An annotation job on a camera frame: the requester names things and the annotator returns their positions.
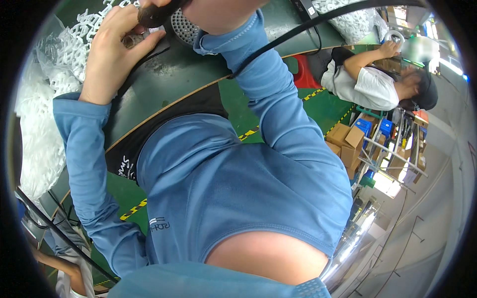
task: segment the red plastic stool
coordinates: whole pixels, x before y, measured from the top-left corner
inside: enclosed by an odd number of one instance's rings
[[[293,82],[297,88],[320,89],[322,86],[315,81],[305,55],[293,56],[298,61],[298,73],[293,75]]]

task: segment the person in blue shirt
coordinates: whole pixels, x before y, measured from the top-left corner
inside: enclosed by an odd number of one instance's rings
[[[268,43],[262,4],[192,1],[184,13],[203,30],[194,51],[221,54],[234,72]],[[53,101],[76,214],[111,270],[123,278],[155,264],[194,262],[286,285],[317,278],[350,214],[350,182],[275,50],[236,78],[264,144],[243,144],[218,113],[171,117],[151,132],[134,165],[147,194],[147,235],[119,219],[106,189],[102,128],[130,70],[165,35],[152,33],[128,50],[121,39],[134,28],[137,9],[114,7],[92,42],[82,92]]]

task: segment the blue sleeve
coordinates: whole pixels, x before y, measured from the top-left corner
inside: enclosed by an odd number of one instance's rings
[[[119,219],[118,204],[106,189],[103,126],[111,105],[77,101],[79,93],[53,100],[53,115],[63,138],[71,197],[88,236],[123,277],[147,265],[145,236],[135,223]]]
[[[199,33],[194,50],[203,55],[222,54],[228,68],[235,72],[247,57],[267,43],[263,14],[258,10],[233,32],[219,36]],[[329,158],[334,154],[325,144],[321,129],[303,109],[293,75],[277,51],[261,54],[236,80],[250,98],[250,109],[260,118],[260,132],[266,144],[311,169],[324,159],[342,167],[338,158]]]

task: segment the black cap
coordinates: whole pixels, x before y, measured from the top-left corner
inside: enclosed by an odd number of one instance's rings
[[[419,94],[411,97],[411,100],[416,104],[416,111],[424,109],[426,111],[434,108],[437,104],[437,87],[430,72],[421,77],[419,85],[424,86],[420,88]]]

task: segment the shirt logo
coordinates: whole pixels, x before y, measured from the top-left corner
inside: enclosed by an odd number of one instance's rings
[[[154,232],[157,230],[169,229],[171,227],[169,222],[166,222],[165,217],[156,217],[151,219],[149,221],[149,226],[151,228],[151,232]]]
[[[134,172],[132,172],[133,166],[134,164],[129,163],[129,159],[126,159],[126,155],[123,155],[123,161],[121,162],[121,168],[118,170],[118,175],[135,180]]]

